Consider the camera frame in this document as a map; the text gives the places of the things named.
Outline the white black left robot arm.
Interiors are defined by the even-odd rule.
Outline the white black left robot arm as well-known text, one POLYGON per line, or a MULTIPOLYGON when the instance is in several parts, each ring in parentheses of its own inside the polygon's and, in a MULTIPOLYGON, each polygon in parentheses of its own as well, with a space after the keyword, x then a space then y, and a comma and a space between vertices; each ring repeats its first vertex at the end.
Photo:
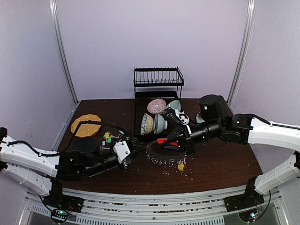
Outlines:
POLYGON ((81 181, 83 176, 94 178, 116 167, 125 171, 144 150, 144 144, 133 136, 116 138, 104 150, 91 137, 76 139, 72 147, 71 152, 35 149, 26 141, 14 140, 1 127, 0 171, 40 196, 49 196, 51 203, 63 208, 68 201, 61 193, 60 181, 81 181))

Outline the yellow tag key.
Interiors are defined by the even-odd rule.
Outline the yellow tag key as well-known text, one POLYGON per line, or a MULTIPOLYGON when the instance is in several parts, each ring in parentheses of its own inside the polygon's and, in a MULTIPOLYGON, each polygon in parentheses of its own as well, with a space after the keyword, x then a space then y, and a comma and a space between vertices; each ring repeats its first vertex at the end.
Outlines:
POLYGON ((179 171, 184 171, 185 165, 183 163, 179 163, 177 168, 179 171))

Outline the large grey red keyring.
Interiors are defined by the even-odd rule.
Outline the large grey red keyring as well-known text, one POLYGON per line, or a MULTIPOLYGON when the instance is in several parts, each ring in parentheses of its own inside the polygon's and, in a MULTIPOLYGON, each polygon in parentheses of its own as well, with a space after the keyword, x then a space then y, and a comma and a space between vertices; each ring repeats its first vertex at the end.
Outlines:
POLYGON ((181 151, 162 149, 156 140, 148 143, 149 155, 146 157, 153 164, 173 167, 179 163, 185 164, 187 155, 181 151))

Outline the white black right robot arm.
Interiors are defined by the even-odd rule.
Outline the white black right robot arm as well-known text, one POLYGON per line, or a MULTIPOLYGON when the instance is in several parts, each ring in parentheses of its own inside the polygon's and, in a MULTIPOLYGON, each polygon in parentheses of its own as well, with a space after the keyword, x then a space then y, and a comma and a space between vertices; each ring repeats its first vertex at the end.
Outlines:
POLYGON ((221 95, 210 94, 198 100, 203 122, 188 125, 188 117, 177 110, 167 108, 164 117, 176 125, 173 133, 155 141, 159 147, 177 147, 187 154, 194 153, 194 145, 219 138, 225 143, 264 144, 293 150, 294 153, 282 164, 269 172, 251 178, 240 203, 250 207, 274 187, 300 175, 300 128, 265 120, 255 114, 227 112, 226 101, 221 95))

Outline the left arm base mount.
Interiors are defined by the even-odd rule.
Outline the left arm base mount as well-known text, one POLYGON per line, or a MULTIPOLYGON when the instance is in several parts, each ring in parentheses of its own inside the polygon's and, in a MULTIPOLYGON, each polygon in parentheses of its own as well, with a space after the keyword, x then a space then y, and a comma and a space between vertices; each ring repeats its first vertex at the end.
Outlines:
POLYGON ((40 200, 50 211, 50 219, 57 224, 67 222, 72 212, 80 213, 84 203, 82 198, 69 195, 63 195, 62 199, 40 196, 40 200))

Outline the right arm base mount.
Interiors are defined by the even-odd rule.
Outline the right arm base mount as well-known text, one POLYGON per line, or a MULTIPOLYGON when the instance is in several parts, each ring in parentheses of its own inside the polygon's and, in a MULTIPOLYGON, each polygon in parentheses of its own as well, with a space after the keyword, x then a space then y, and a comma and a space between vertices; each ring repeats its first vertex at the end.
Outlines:
POLYGON ((236 211, 241 221, 250 224, 256 222, 261 216, 264 197, 262 195, 234 195, 226 197, 224 203, 227 212, 236 211))

